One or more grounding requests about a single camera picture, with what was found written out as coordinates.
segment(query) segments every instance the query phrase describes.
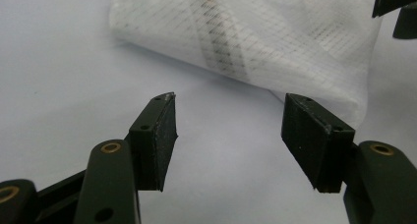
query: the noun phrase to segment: white cloth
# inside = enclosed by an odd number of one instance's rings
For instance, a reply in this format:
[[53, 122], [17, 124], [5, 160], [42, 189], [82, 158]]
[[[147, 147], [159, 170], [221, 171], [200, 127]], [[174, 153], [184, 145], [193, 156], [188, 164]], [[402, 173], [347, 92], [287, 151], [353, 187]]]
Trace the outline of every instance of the white cloth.
[[374, 0], [112, 0], [116, 35], [230, 78], [318, 99], [358, 126]]

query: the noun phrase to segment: brass screw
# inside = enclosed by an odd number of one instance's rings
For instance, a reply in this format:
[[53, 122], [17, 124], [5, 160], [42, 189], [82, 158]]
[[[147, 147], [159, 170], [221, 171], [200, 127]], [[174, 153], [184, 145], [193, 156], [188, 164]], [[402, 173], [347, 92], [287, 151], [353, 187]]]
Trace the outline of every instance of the brass screw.
[[393, 156], [393, 149], [383, 144], [374, 143], [371, 145], [371, 149], [385, 156]]
[[112, 142], [112, 143], [107, 143], [103, 145], [100, 150], [103, 153], [114, 153], [117, 150], [119, 150], [121, 147], [122, 145], [120, 145], [120, 143]]
[[16, 196], [19, 192], [19, 188], [15, 186], [5, 187], [0, 189], [0, 203], [6, 202], [7, 200]]

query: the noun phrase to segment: white mesh fabric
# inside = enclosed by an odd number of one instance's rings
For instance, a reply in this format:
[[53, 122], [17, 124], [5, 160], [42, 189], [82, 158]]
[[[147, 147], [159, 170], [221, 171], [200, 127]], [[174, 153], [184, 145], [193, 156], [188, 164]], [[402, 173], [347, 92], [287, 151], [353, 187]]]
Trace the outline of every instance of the white mesh fabric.
[[314, 97], [363, 120], [381, 24], [374, 0], [112, 0], [117, 36], [280, 94]]

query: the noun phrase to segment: folded fabric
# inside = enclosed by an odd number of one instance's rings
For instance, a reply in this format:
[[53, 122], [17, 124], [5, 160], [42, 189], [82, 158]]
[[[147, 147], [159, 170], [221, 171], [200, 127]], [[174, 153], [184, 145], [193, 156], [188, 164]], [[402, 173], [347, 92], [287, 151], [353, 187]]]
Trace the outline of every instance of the folded fabric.
[[353, 127], [381, 25], [375, 0], [111, 0], [127, 41], [227, 77], [315, 98]]

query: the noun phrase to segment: textured fabric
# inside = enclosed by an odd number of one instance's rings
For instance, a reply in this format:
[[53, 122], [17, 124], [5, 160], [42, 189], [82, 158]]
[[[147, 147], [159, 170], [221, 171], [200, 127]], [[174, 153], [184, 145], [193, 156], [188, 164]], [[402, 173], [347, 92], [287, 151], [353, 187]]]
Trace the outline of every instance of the textured fabric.
[[374, 0], [111, 0], [125, 40], [227, 77], [314, 97], [353, 127], [366, 112]]

